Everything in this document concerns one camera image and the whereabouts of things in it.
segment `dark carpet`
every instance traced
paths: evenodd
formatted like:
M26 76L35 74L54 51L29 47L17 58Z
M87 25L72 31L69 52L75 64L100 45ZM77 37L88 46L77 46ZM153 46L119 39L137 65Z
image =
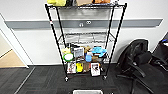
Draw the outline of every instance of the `dark carpet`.
M64 79L65 73L61 65L0 69L0 94L14 94L33 67L35 70L16 94L72 94L73 90L102 90L104 94L130 94L131 80L117 78L115 65L111 64L106 80L103 80L102 76L70 75L68 82ZM165 80L152 89L155 94L168 94L168 72L161 67L156 68L163 72ZM137 84L135 94L149 92Z

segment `metal wire shelf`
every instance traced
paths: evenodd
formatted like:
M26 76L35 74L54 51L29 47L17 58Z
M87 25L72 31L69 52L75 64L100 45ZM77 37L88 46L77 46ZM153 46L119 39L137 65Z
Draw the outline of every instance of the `metal wire shelf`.
M55 9L58 7L59 9L112 9L112 8L123 8L125 5L114 5L111 3L108 4L86 4L82 6L53 6L50 5L48 8Z
M107 32L92 32L92 33L65 33L65 42L73 44L87 44L87 43L105 43ZM110 33L109 41L113 42L115 37ZM59 44L63 45L63 38L58 39Z

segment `white wall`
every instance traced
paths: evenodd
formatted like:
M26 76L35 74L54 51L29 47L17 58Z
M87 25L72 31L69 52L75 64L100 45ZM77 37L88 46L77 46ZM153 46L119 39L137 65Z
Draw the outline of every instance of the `white wall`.
M4 39L4 34L0 30L0 56L4 55L6 52L11 50L11 47L7 43L7 41Z
M48 20L44 4L45 0L5 0L0 1L0 13L7 21ZM163 21L159 27L153 28L121 28L112 62L116 62L123 48L132 40L145 38L149 40L149 50L153 51L158 41L163 38L168 28L168 0L120 0L120 4L128 3L124 19L157 19ZM114 18L119 19L120 10ZM63 19L108 19L109 11L63 11ZM60 64L52 31L49 30L14 30L15 35L36 65Z

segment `shelf post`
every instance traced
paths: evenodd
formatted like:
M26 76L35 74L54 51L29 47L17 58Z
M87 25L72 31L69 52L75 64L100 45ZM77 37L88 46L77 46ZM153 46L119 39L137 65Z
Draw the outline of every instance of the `shelf post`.
M114 49L115 49L115 46L116 46L116 43L117 43L117 38L118 38L119 31L120 31L120 28L121 28L121 25L122 25L122 22L123 22L123 17L124 17L124 13L125 13L126 8L127 8L127 3L125 3L125 5L123 7L123 12L122 12L121 19L120 19L120 22L119 22L119 26L118 26L118 29L117 29L116 38L114 40L114 45L113 45L113 48L112 48L112 51L111 51L111 56L109 58L109 63L108 63L108 67L107 67L105 76L107 76L108 70L110 68L110 63L111 63L112 56L113 56L113 53L114 53Z
M110 18L110 21L109 21L109 27L108 27L108 34L107 34L105 49L107 48L107 43L108 43L108 40L109 40L109 34L110 34L110 29L111 29L111 24L112 24L112 20L113 20L113 14L114 14L114 8L115 8L115 6L113 6L113 9L111 11L111 18Z
M47 4L45 4L45 8L46 8L46 11L47 11L47 14L48 14L48 18L49 18L49 21L50 21L50 25L51 25L51 28L52 28L52 30L53 30L53 34L54 34L54 37L55 37L55 41L56 41L56 44L57 44L57 47L58 47L58 51L59 51L59 54L60 54L60 57L61 57L61 61L62 61L63 67L64 67L64 72L65 72L66 78L68 78L68 77L67 77L66 68L65 68L65 64L64 64L64 61L63 61L63 58L62 58L62 54L61 54L61 49L60 49L59 42L58 42L58 40L57 40L57 35L56 35L55 29L54 29L54 24L53 24L53 22L52 22L51 15L50 15L50 11L49 11L49 8L48 8L48 5L47 5Z

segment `package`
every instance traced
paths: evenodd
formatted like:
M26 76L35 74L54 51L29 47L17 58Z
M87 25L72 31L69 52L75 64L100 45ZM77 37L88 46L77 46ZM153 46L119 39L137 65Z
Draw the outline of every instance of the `package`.
M83 72L88 72L89 70L89 63L83 63Z
M91 74L92 76L100 75L99 63L91 63Z
M47 0L47 3L53 6L65 6L66 0Z
M93 0L93 3L110 3L111 0Z
M76 0L77 5L81 6L81 5L85 5L85 4L91 4L92 0Z
M67 73L76 73L76 63L68 63Z

